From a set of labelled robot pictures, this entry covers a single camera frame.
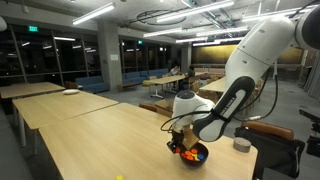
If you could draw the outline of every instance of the black bowl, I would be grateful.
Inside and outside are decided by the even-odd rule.
[[[203,144],[197,143],[190,150],[182,147],[179,155],[186,165],[200,167],[207,160],[209,151]]]

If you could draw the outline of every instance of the glass wall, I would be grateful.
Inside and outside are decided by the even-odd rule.
[[[163,69],[168,67],[171,46],[139,40],[119,41],[122,73]]]
[[[10,25],[0,32],[0,86],[23,82],[63,85],[101,75],[97,36]]]

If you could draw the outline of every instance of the robotic arm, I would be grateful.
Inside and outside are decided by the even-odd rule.
[[[247,101],[264,72],[287,49],[320,49],[320,6],[299,19],[271,17],[260,21],[239,43],[226,64],[226,91],[215,105],[193,92],[182,91],[175,97],[173,116],[186,112],[210,111],[185,116],[173,124],[173,138],[168,147],[186,145],[185,130],[193,125],[198,139],[212,142],[219,139],[235,113]]]

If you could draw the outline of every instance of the blue couch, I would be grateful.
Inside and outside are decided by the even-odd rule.
[[[162,75],[169,73],[168,69],[155,69],[149,70],[148,76],[157,76],[157,78],[162,78]]]
[[[109,90],[109,85],[104,83],[101,76],[76,78],[76,83],[81,85],[84,91],[90,91],[92,93]]]
[[[145,74],[142,73],[143,76],[141,76],[141,72],[129,72],[122,74],[122,82],[128,83],[128,82],[136,82],[136,83],[142,83],[142,81],[146,80],[147,77],[144,76]]]

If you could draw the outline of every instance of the exit sign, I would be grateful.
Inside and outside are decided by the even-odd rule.
[[[29,30],[29,32],[39,32],[37,26],[29,26],[28,30]]]

